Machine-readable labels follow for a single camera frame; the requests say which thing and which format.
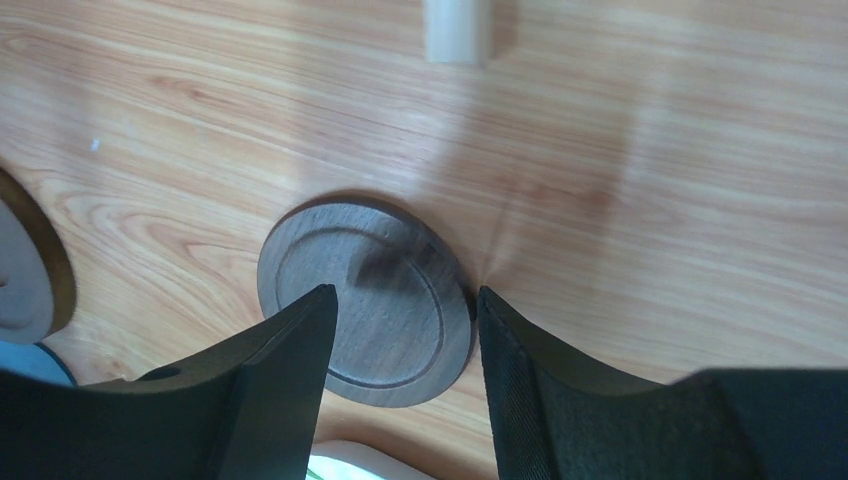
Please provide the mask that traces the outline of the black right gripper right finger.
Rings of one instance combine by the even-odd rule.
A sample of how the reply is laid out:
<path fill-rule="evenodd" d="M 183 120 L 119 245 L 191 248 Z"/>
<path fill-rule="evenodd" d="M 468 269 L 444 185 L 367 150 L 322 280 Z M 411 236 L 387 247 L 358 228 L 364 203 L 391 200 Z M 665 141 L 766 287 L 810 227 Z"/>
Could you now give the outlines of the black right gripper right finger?
<path fill-rule="evenodd" d="M 605 364 L 478 295 L 502 479 L 843 479 L 843 369 L 707 369 L 669 385 Z"/>

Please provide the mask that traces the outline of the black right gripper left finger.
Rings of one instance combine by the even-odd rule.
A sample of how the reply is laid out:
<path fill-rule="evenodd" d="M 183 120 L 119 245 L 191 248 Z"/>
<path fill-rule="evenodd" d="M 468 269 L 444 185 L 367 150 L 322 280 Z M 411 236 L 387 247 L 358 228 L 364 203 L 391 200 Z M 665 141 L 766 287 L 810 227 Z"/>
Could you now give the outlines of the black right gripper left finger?
<path fill-rule="evenodd" d="M 133 380 L 1 375 L 5 479 L 302 479 L 334 343 L 336 290 Z"/>

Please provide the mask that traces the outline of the dark wooden coaster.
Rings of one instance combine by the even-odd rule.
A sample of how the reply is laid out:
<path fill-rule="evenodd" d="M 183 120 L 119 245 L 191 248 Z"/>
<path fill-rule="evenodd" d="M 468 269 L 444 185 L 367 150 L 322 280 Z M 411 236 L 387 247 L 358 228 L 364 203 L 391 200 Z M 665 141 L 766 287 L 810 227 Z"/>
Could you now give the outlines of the dark wooden coaster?
<path fill-rule="evenodd" d="M 368 195 L 312 199 L 270 230 L 258 260 L 271 315 L 320 284 L 338 314 L 326 386 L 384 408 L 428 402 L 462 375 L 474 349 L 475 299 L 456 255 L 428 225 Z"/>
<path fill-rule="evenodd" d="M 77 305 L 70 259 L 38 202 L 1 171 L 1 340 L 32 344 L 65 328 Z"/>

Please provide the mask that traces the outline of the blue coaster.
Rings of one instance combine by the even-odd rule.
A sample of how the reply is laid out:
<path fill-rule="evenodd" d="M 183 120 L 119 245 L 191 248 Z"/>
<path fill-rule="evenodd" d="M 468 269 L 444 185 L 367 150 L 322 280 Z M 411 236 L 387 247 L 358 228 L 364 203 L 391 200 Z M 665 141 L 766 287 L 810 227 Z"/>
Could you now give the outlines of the blue coaster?
<path fill-rule="evenodd" d="M 67 365 L 41 342 L 1 342 L 1 369 L 51 384 L 78 385 Z"/>

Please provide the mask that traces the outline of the floral white serving tray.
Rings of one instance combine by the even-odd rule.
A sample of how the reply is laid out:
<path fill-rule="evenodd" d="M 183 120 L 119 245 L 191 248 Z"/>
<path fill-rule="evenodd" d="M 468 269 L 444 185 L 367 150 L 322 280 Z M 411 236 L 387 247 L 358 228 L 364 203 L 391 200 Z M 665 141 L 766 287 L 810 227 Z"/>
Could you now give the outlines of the floral white serving tray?
<path fill-rule="evenodd" d="M 306 479 L 434 480 L 433 477 L 364 444 L 333 440 L 316 443 Z"/>

